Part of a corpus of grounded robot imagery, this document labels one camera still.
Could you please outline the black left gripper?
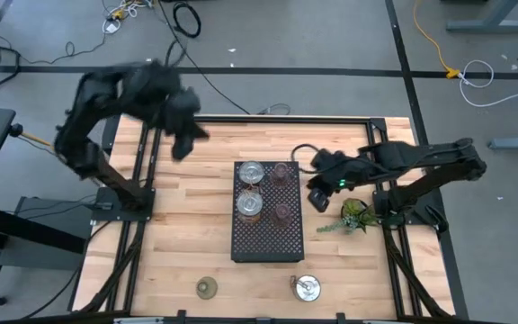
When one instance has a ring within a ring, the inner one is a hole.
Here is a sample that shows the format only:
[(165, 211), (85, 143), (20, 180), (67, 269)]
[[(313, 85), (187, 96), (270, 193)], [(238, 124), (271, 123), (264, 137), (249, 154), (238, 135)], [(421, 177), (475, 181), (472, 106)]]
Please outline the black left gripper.
[(200, 110), (200, 98), (192, 87), (170, 94), (165, 101), (164, 130), (166, 135), (174, 135), (172, 157), (176, 161), (185, 159), (192, 152), (194, 140), (210, 137), (194, 120)]

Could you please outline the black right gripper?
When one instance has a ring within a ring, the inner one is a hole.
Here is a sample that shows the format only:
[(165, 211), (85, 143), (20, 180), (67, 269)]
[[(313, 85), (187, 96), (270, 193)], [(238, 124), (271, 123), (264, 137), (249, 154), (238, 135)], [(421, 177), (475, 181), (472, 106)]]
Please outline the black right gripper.
[(308, 180), (308, 199), (319, 212), (325, 212), (329, 200), (324, 194), (338, 193), (345, 187), (366, 185), (376, 174), (376, 167), (366, 157), (348, 157), (343, 151), (331, 153), (322, 148), (312, 158), (314, 176)]

